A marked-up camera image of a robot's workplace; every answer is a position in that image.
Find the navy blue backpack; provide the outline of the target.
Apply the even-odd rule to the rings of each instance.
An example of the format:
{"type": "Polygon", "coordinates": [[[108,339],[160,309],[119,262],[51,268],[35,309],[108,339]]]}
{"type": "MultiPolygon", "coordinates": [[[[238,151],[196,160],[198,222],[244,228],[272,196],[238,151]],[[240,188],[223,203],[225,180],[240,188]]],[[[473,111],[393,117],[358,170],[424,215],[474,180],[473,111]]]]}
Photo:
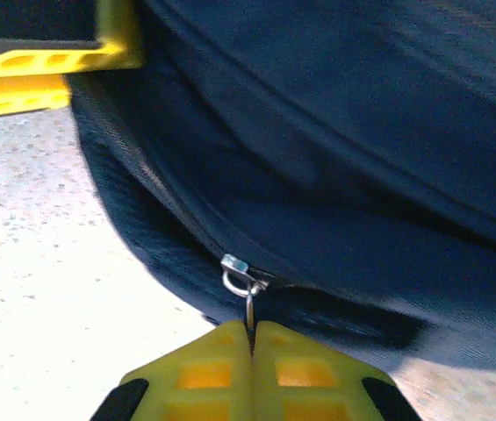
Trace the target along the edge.
{"type": "Polygon", "coordinates": [[[496,0],[139,0],[71,75],[103,205],[167,290],[390,370],[496,370],[496,0]]]}

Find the silver zipper pull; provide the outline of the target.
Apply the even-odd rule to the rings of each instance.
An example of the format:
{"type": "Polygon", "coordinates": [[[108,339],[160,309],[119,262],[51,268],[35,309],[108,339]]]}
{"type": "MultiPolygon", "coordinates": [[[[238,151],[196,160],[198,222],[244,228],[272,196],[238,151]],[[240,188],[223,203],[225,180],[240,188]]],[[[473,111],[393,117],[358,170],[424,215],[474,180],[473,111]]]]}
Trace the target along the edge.
{"type": "Polygon", "coordinates": [[[269,283],[258,279],[250,273],[250,266],[229,253],[225,254],[220,265],[222,268],[222,284],[232,294],[245,301],[246,327],[255,329],[255,297],[266,290],[269,283]]]}

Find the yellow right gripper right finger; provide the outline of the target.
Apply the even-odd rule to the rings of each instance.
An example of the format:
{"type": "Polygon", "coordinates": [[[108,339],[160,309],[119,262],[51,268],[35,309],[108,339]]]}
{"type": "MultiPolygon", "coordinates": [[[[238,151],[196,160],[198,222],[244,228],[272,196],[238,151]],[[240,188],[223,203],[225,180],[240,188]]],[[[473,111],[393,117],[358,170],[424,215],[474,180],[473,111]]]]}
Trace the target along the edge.
{"type": "Polygon", "coordinates": [[[392,378],[280,324],[255,332],[255,421],[421,421],[392,378]]]}

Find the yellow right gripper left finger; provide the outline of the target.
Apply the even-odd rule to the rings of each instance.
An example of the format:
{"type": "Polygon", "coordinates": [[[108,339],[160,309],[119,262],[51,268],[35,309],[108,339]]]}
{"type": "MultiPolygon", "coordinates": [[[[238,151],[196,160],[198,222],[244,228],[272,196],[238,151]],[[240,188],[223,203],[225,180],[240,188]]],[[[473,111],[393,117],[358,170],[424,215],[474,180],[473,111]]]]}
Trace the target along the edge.
{"type": "Polygon", "coordinates": [[[255,421],[245,325],[226,322],[124,375],[93,421],[255,421]]]}

